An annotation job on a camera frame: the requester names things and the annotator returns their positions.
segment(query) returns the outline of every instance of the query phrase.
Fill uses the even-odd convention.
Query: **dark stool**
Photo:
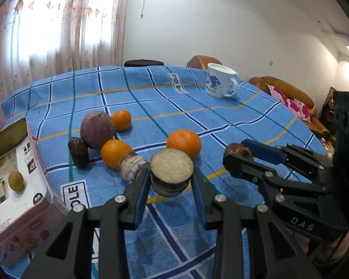
[[[163,66],[164,63],[154,60],[130,60],[124,63],[124,67],[145,67],[153,65]]]

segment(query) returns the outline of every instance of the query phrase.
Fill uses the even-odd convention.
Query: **orange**
[[[101,149],[101,157],[109,167],[117,169],[120,160],[133,149],[127,143],[118,139],[108,140]]]
[[[167,139],[167,148],[181,150],[191,159],[196,159],[200,154],[202,142],[199,136],[190,130],[180,129],[174,131]]]
[[[116,131],[127,130],[132,123],[132,116],[127,110],[116,111],[111,118],[114,121]]]

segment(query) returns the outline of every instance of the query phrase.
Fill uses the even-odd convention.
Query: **sheer curtain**
[[[33,81],[122,65],[127,0],[6,0],[0,8],[0,99]]]

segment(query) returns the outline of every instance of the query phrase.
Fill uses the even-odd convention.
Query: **pink pillow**
[[[304,103],[300,102],[297,99],[289,99],[282,91],[280,91],[277,87],[268,85],[271,96],[281,103],[285,104],[285,106],[299,119],[306,120],[310,122],[310,114],[308,106]]]

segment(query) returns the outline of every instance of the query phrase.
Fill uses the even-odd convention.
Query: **white wall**
[[[337,51],[289,0],[128,0],[124,60],[186,66],[209,55],[240,78],[270,75],[305,91],[321,109]]]
[[[333,87],[338,91],[349,91],[349,59],[341,55]]]

